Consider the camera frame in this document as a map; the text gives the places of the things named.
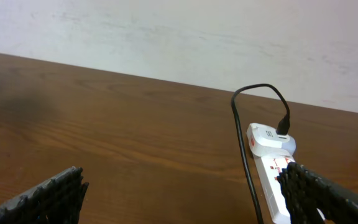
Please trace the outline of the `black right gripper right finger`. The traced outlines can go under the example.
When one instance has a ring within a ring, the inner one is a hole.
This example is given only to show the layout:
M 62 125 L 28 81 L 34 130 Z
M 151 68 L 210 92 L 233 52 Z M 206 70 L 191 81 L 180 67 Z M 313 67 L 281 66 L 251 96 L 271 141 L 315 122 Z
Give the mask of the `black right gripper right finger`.
M 290 162 L 277 177 L 292 223 L 358 224 L 358 195 Z

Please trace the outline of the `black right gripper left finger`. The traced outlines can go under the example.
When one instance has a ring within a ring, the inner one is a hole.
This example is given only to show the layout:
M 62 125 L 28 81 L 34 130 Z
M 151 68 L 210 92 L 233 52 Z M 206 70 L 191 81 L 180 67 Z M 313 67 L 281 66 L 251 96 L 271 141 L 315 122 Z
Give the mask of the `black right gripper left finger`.
M 0 205 L 3 223 L 79 223 L 89 183 L 70 167 Z

